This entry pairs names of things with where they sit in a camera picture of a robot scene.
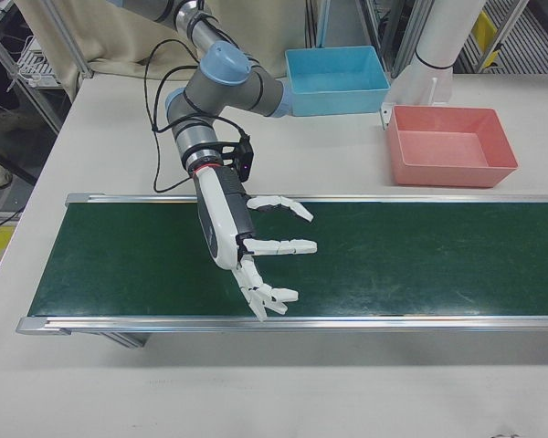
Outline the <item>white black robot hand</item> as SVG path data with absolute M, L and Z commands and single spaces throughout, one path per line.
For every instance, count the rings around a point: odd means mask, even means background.
M 313 254 L 317 244 L 304 239 L 259 240 L 249 212 L 284 207 L 308 222 L 313 214 L 284 196 L 248 196 L 237 173 L 223 165 L 205 164 L 193 172 L 193 180 L 198 217 L 216 265 L 233 274 L 258 320 L 265 320 L 269 309 L 285 314 L 287 304 L 299 298 L 298 292 L 265 283 L 254 257 Z

